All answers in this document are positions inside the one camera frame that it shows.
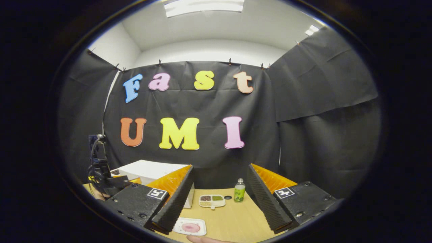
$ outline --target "table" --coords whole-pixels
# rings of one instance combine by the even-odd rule
[[[231,189],[195,189],[192,208],[183,208],[180,217],[198,218],[206,222],[206,237],[232,241],[236,243],[255,243],[275,237],[267,224],[264,213],[258,208],[250,196],[245,192],[243,202],[234,202],[234,199],[225,200],[226,205],[211,210],[199,206],[200,195],[219,194],[234,196],[234,188]],[[180,242],[191,243],[186,235],[170,232],[163,236]]]

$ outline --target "ceiling light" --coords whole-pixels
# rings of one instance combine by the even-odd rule
[[[311,31],[310,29],[308,29],[306,32],[305,32],[305,34],[307,34],[307,35],[313,35],[314,34],[314,32],[313,31]]]
[[[201,11],[231,11],[242,12],[245,0],[177,0],[165,4],[168,18],[185,13]]]
[[[311,25],[311,26],[309,27],[309,30],[311,30],[311,31],[313,31],[313,32],[317,32],[317,31],[320,30],[320,29],[318,29],[318,28],[315,27],[314,25]]]

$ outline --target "human hand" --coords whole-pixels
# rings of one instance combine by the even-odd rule
[[[221,240],[216,240],[208,237],[198,237],[193,235],[188,235],[186,236],[186,238],[192,243],[234,243],[230,241],[221,241]]]

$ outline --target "pink dish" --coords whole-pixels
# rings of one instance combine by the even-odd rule
[[[195,233],[200,231],[200,227],[196,224],[192,224],[192,223],[185,223],[181,226],[181,228],[186,231],[186,232],[191,232],[191,233]]]

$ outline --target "cardboard box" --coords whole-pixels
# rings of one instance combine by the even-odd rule
[[[147,185],[150,182],[165,176],[173,171],[181,169],[187,165],[182,164],[169,164],[159,163],[148,160],[139,160],[117,169],[111,170],[112,176],[127,176],[129,180],[140,178],[142,185]],[[192,188],[189,191],[184,208],[192,207],[192,200],[194,198],[195,187],[192,184]]]

